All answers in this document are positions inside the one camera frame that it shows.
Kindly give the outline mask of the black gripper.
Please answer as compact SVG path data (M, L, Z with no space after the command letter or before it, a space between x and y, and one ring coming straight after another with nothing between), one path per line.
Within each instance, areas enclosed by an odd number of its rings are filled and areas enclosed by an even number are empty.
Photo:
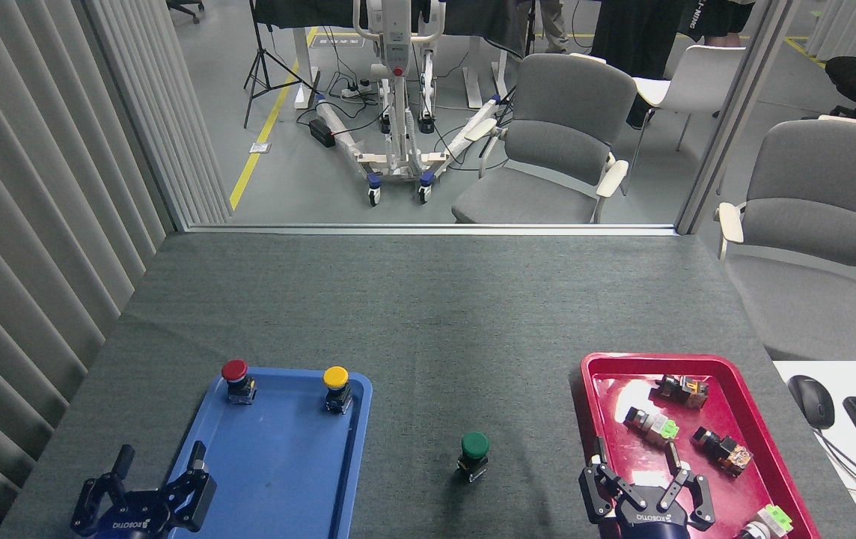
M123 480L135 450L123 444L108 473L84 481L71 529L80 537L95 538L164 538L177 528L199 532L217 489L204 463L206 451L202 441L195 441L185 472L162 491L126 493Z
M643 508L640 493L609 466L605 438L596 437L593 456L578 479L589 521L599 524L615 508L620 538L691 538L687 526L702 532L711 528L716 518L708 478L691 471L674 442L665 444L664 453L672 481L663 495L663 511L657 502ZM689 516L676 502L682 488L688 488L694 502Z

